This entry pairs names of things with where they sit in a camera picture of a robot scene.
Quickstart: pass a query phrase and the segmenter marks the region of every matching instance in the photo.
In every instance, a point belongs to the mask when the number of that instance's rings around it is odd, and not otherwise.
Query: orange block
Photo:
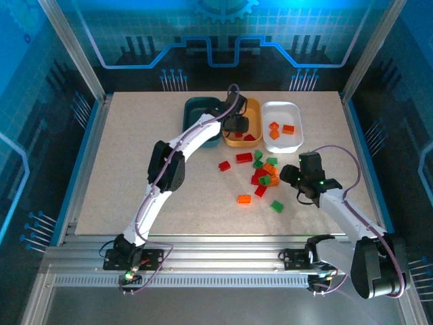
[[[295,132],[295,127],[293,125],[283,125],[283,133],[293,134]]]
[[[269,125],[269,128],[271,129],[271,130],[276,130],[276,129],[278,129],[279,128],[279,124],[277,123],[277,122],[272,122],[270,125]]]
[[[264,169],[265,171],[267,171],[269,174],[271,174],[271,176],[277,176],[278,175],[278,169],[276,169],[274,166],[272,166],[271,164],[269,164],[268,162],[266,162],[263,166],[262,169]]]
[[[279,138],[279,132],[278,132],[278,130],[277,129],[272,130],[269,133],[269,136],[272,138],[272,140],[278,139]]]
[[[269,186],[278,186],[279,185],[279,178],[278,176],[271,176],[271,183],[268,185]]]
[[[238,204],[250,204],[251,203],[251,195],[239,195],[237,197]]]

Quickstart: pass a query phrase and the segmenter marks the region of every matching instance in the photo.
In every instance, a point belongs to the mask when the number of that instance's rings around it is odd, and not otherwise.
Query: robotic arm
[[[149,230],[166,199],[182,185],[185,163],[192,153],[221,129],[242,133],[248,131],[248,119],[240,114],[245,103],[245,97],[232,92],[223,103],[222,110],[208,110],[179,137],[168,143],[159,141],[155,145],[148,169],[149,185],[143,203],[128,228],[114,240],[114,250],[131,267],[129,273],[133,275],[139,269]],[[402,240],[393,234],[387,234],[370,221],[351,200],[345,198],[342,186],[335,179],[325,178],[318,153],[301,154],[299,161],[300,169],[286,165],[281,170],[280,179],[296,188],[298,194],[304,193],[312,200],[312,204],[330,215],[348,236],[351,244],[342,244],[331,235],[310,238],[302,252],[285,250],[286,253],[293,251],[293,254],[287,255],[293,265],[301,264],[304,269],[305,266],[328,270],[337,267],[350,274],[355,289],[366,299],[395,295],[401,291],[402,281],[390,254],[378,240],[380,236],[391,247],[399,265],[404,266],[401,273],[404,276],[403,290],[406,289],[408,269]]]
[[[334,266],[350,274],[355,289],[365,299],[395,297],[407,289],[409,270],[404,242],[364,215],[345,197],[346,192],[335,179],[326,179],[317,152],[300,154],[299,162],[300,168],[286,165],[280,179],[330,215],[350,240],[347,245],[330,235],[310,238],[304,252],[297,254],[304,259],[302,262],[312,268]]]

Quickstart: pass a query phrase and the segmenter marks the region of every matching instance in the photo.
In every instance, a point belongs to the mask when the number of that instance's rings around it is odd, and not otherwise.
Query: glass panel
[[[380,187],[410,260],[432,262],[433,2],[408,0],[353,96]],[[432,292],[424,262],[411,264]],[[423,294],[423,300],[433,295]],[[424,305],[432,316],[431,302]]]
[[[37,1],[1,3],[0,322],[17,324],[53,229],[29,213],[55,224],[93,98]]]
[[[60,1],[107,92],[342,90],[387,4]]]

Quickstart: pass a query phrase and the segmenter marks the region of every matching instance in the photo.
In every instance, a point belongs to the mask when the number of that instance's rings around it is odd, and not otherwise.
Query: green block
[[[269,185],[269,184],[271,183],[271,176],[266,175],[266,176],[260,177],[260,178],[258,179],[258,182],[259,182],[261,185]]]
[[[254,157],[256,160],[259,160],[263,157],[263,152],[261,152],[260,150],[256,150],[256,152],[254,153]]]
[[[275,212],[281,213],[284,209],[284,206],[282,203],[275,200],[271,204],[271,209],[273,209]]]
[[[255,169],[260,169],[260,168],[262,168],[262,166],[263,166],[263,162],[261,162],[261,161],[259,161],[259,160],[256,160],[256,161],[254,162],[254,164],[252,164],[252,166],[253,166]]]
[[[273,166],[277,166],[278,159],[275,157],[269,157],[268,159],[266,159],[266,162],[273,165]]]

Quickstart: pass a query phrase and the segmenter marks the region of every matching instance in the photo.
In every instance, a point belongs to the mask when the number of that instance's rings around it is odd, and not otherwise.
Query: metal floor
[[[297,288],[150,288],[125,297],[115,288],[56,288],[44,324],[404,324],[394,299],[363,300],[350,280],[342,292],[350,298]]]

